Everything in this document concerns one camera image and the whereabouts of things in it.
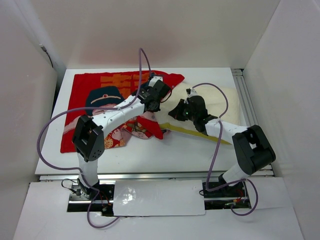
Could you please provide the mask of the cream quilted pillow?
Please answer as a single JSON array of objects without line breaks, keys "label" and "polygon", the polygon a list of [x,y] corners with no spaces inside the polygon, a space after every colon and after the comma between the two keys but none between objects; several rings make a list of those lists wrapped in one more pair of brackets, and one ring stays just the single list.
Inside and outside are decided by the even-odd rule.
[{"label": "cream quilted pillow", "polygon": [[[187,98],[186,89],[190,89],[191,87],[191,84],[184,82],[174,87],[171,97],[160,105],[160,111],[154,113],[155,119],[163,130],[170,130],[217,142],[217,137],[206,136],[198,132],[191,121],[178,121],[169,116],[169,112],[178,105],[179,101]],[[228,100],[228,109],[221,119],[231,124],[240,125],[240,102],[237,90],[228,87],[221,87],[220,89],[222,91],[211,85],[201,85],[195,88],[196,92],[204,98],[208,113],[216,117],[220,116],[226,109],[226,100],[223,97],[223,94],[225,94]]]}]

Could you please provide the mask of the red printed pillowcase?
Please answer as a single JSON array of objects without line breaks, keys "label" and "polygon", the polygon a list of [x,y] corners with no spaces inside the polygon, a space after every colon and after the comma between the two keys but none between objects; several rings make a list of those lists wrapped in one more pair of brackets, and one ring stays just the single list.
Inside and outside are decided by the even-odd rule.
[{"label": "red printed pillowcase", "polygon": [[[81,110],[66,115],[60,152],[64,154],[75,151],[72,138],[80,116],[91,117],[102,112],[100,107],[114,107],[138,89],[139,80],[145,84],[148,78],[147,70],[76,74],[68,109],[80,108]],[[104,139],[104,147],[106,149],[124,147],[131,136],[142,139],[154,136],[161,140],[164,134],[155,116],[151,112],[146,112],[128,120],[109,133]]]}]

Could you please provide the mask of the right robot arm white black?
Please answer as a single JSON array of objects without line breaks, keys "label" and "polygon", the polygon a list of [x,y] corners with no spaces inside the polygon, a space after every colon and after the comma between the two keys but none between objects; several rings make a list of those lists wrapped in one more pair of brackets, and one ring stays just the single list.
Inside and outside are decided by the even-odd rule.
[{"label": "right robot arm white black", "polygon": [[[235,191],[236,184],[276,160],[276,154],[259,125],[248,127],[222,121],[209,114],[205,100],[199,95],[181,99],[168,115],[177,121],[191,121],[199,133],[218,138],[207,174],[206,192],[219,190],[223,196],[230,196]],[[236,163],[219,176],[217,187],[210,188],[211,172],[222,141],[233,145]]]}]

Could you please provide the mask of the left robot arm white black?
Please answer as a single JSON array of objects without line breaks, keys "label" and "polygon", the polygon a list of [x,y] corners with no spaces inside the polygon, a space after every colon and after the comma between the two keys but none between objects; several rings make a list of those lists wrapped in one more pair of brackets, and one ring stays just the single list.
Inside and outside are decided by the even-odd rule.
[{"label": "left robot arm white black", "polygon": [[145,112],[158,112],[161,100],[171,91],[162,80],[136,90],[115,109],[93,117],[78,119],[72,142],[78,157],[80,173],[77,179],[81,194],[88,200],[99,195],[98,159],[105,150],[105,138],[117,127]]}]

